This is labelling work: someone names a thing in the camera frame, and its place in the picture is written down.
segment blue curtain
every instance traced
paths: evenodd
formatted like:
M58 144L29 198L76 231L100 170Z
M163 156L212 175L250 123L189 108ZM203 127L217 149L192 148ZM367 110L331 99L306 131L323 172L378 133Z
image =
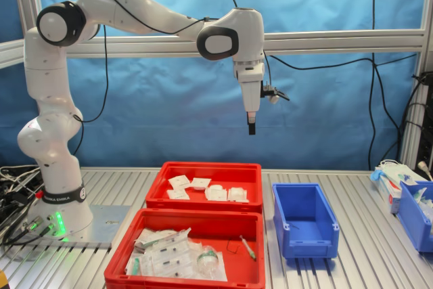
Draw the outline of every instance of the blue curtain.
M42 0L43 6L64 0ZM201 18L220 17L231 0L156 0ZM419 28L424 0L376 0L376 28ZM237 0L263 14L266 32L371 28L371 0ZM108 35L127 35L108 29ZM382 63L411 53L378 53ZM294 66L322 66L368 53L290 55ZM399 122L409 98L416 57L380 66L388 111ZM167 160L257 162L264 168L367 169L372 128L368 100L371 64L297 71L269 59L273 85L291 101L262 99L255 136L248 135L246 113L231 59L109 59L106 109L85 125L78 151L82 166L160 166ZM86 119L99 112L105 91L104 59L68 60L75 104ZM372 101L377 135L372 163L396 140L384 114L378 80ZM26 94L21 65L0 72L0 164L31 162L16 135L37 115ZM79 134L70 141L74 150Z

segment robot end effector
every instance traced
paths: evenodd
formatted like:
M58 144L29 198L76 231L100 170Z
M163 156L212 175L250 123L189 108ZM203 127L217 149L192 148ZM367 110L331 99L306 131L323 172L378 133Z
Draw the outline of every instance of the robot end effector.
M256 134L256 112L260 98L272 104L287 95L276 88L263 86L265 74L263 43L265 33L261 14L250 8L235 8L215 22L208 22L199 32L197 48L208 60L233 58L234 77L240 84L249 134Z

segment blue plastic bin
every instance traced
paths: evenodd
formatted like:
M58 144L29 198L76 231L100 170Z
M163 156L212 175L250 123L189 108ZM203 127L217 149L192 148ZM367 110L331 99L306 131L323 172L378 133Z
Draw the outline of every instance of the blue plastic bin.
M281 255L286 259L337 257L340 227L319 184L273 184L272 188Z
M418 185L411 186L400 183L401 199L398 217L415 249L418 252L433 252L433 236L430 235L432 223L413 198L418 190L426 187L423 196L433 199L433 183L430 181L417 183Z

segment white box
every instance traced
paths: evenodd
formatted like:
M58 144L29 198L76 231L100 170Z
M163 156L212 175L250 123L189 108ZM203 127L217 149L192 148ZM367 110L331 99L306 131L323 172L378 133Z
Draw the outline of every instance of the white box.
M400 207L401 189L385 175L380 175L377 181L373 179L371 181L379 189L380 196L384 199L390 213L397 213Z

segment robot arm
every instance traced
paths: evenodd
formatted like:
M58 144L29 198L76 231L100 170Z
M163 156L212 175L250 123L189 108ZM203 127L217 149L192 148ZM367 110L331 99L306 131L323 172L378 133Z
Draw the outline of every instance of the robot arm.
M78 160L67 146L80 128L73 116L83 116L69 90L66 47L94 37L100 24L137 34L176 34L195 41L206 59L232 57L250 134L255 133L260 97L274 101L281 95L263 87L263 20L256 10L235 8L210 21L175 13L153 0L78 0L45 8L24 43L27 89L38 103L39 116L21 130L18 144L37 161L45 185L43 199L31 207L28 218L53 223L53 232L47 235L52 238L80 231L93 218Z
M259 12L235 8L211 22L178 14L153 0L78 0L49 6L37 20L42 38L62 47L91 38L98 24L141 35L176 34L195 41L200 54L208 60L232 56L250 133L254 134L252 127L260 106L260 82L265 71L263 20Z

